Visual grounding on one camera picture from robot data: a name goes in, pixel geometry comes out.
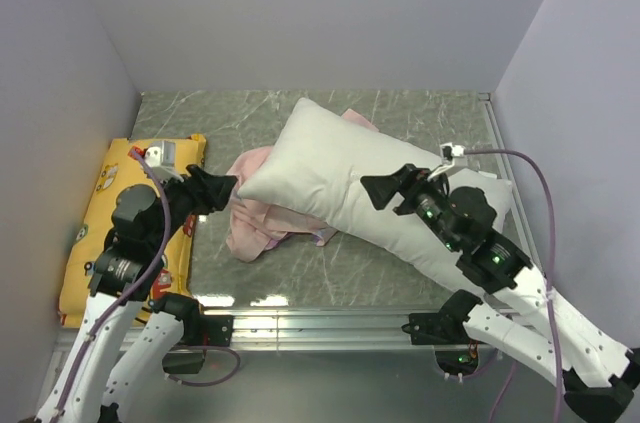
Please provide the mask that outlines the pink pillowcase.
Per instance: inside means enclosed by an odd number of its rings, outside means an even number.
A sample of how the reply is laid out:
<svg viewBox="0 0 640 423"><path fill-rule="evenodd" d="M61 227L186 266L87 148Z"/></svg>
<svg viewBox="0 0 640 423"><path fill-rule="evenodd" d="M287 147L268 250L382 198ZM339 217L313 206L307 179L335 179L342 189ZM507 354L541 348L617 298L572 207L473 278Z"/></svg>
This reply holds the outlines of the pink pillowcase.
<svg viewBox="0 0 640 423"><path fill-rule="evenodd" d="M230 235L226 244L232 255L245 262L278 246L293 234L310 234L316 246L325 246L337 230L312 215L254 200L243 200L237 190L266 161L273 146L248 150L237 157L228 174L238 179L230 199Z"/></svg>

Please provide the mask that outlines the white pillow insert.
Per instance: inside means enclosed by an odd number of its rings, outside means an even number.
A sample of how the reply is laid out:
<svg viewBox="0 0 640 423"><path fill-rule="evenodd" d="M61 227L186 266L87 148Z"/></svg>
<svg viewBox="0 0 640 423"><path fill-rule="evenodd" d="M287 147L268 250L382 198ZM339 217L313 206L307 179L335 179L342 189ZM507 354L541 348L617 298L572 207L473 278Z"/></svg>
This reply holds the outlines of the white pillow insert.
<svg viewBox="0 0 640 423"><path fill-rule="evenodd" d="M244 200L276 205L318 219L378 246L441 286L482 295L457 268L456 254L415 215L374 209L360 179L389 175L406 163L439 165L424 151L301 98L270 155L239 187Z"/></svg>

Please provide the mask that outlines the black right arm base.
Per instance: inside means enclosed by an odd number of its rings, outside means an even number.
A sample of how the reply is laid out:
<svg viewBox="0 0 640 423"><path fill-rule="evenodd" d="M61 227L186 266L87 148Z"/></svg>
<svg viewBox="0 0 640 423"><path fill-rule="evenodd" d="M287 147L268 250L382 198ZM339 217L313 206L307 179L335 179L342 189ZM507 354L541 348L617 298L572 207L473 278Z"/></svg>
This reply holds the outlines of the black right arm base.
<svg viewBox="0 0 640 423"><path fill-rule="evenodd" d="M478 378L499 359L496 349L482 357L480 342L466 333L461 322L442 312L410 313L401 331L412 346L434 349L436 369L445 380L453 378L462 384Z"/></svg>

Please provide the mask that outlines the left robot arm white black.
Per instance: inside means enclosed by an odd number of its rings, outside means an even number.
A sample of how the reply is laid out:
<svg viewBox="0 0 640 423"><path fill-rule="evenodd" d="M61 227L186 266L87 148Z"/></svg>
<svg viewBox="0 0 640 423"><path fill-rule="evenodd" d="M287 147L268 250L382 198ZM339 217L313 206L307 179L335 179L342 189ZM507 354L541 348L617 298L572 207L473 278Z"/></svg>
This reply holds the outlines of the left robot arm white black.
<svg viewBox="0 0 640 423"><path fill-rule="evenodd" d="M183 175L122 190L98 256L81 326L55 386L34 422L121 422L135 392L175 347L205 350L230 343L229 317L202 313L189 296L151 296L169 240L193 216L223 210L237 179L191 164Z"/></svg>

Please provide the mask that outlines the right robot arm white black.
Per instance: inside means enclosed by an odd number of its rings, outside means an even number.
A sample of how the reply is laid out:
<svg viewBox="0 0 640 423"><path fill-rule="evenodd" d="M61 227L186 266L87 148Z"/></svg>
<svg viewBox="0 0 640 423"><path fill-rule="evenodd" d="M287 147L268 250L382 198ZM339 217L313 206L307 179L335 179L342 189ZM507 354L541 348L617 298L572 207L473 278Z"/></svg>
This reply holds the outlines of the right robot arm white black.
<svg viewBox="0 0 640 423"><path fill-rule="evenodd" d="M445 176L412 164L360 182L377 210L398 197L397 215L418 217L458 254L456 266L468 280L525 321L519 324L458 290L434 322L423 324L413 314L405 332L440 343L468 338L489 344L552 383L582 420L615 422L622 416L639 386L638 349L608 336L549 287L530 258L494 229L497 213L481 189L450 189Z"/></svg>

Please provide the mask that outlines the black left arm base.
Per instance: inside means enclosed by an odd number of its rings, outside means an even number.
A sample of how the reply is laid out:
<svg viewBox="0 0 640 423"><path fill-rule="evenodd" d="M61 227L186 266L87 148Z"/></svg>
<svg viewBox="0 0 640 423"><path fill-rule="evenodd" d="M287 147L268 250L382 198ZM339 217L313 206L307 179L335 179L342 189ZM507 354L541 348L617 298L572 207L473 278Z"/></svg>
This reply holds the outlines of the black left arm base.
<svg viewBox="0 0 640 423"><path fill-rule="evenodd" d="M234 358L233 369L219 382L228 380L241 366L240 356L230 348L233 329L232 315L201 315L197 323L186 326L184 336L163 357L164 373L174 381L178 375L196 375L204 368L210 353L220 352Z"/></svg>

